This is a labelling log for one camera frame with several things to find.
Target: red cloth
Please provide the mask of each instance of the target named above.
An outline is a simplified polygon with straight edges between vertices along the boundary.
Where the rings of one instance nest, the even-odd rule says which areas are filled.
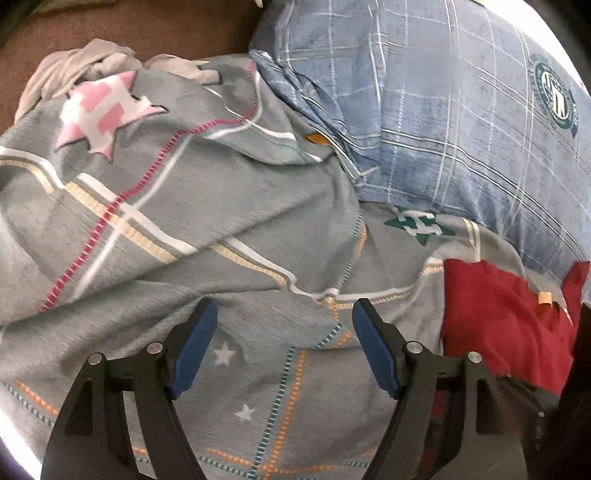
[[[522,278],[486,261],[445,260],[443,353],[479,352],[494,377],[511,374],[560,395],[570,367],[589,262],[576,264],[563,284],[569,320],[557,304],[538,304]]]

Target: crumpled cloth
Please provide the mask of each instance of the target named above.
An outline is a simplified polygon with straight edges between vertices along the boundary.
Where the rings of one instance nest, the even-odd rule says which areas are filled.
[[[589,262],[576,263],[564,280],[569,315],[556,302],[539,304],[523,278],[485,260],[447,259],[443,267],[444,355],[479,352],[494,377],[511,374],[560,395],[573,363]]]
[[[69,92],[80,80],[98,80],[129,70],[166,70],[203,85],[219,83],[217,71],[199,68],[206,63],[161,54],[142,64],[131,48],[94,38],[84,48],[57,51],[41,61],[21,95],[14,122],[39,103]]]

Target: orange tag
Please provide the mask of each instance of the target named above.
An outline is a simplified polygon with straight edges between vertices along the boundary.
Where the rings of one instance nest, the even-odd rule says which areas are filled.
[[[323,147],[329,147],[330,142],[328,138],[326,138],[323,134],[310,134],[306,135],[308,141],[312,142],[314,145],[322,145]]]
[[[552,305],[552,292],[549,292],[549,291],[538,292],[538,304],[542,305],[543,303],[549,303],[550,305]]]

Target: metal screw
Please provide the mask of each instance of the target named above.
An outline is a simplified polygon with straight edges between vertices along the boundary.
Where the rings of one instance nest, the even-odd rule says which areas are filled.
[[[88,357],[88,363],[91,365],[98,365],[103,360],[103,356],[100,353],[93,353],[90,357]]]
[[[482,355],[478,352],[470,352],[468,353],[468,360],[473,364],[479,364],[482,362]]]
[[[163,345],[160,342],[153,342],[151,344],[148,345],[148,353],[151,353],[152,355],[155,353],[160,353],[163,349]]]
[[[407,350],[411,353],[421,353],[423,351],[423,346],[419,342],[408,342]]]

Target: pink star pattern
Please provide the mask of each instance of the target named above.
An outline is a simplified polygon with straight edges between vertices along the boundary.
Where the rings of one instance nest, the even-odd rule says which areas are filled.
[[[56,149],[87,138],[91,153],[100,153],[112,161],[115,131],[142,117],[166,112],[153,106],[142,96],[139,100],[129,92],[136,72],[84,82],[70,92],[64,103],[60,119],[63,122]]]

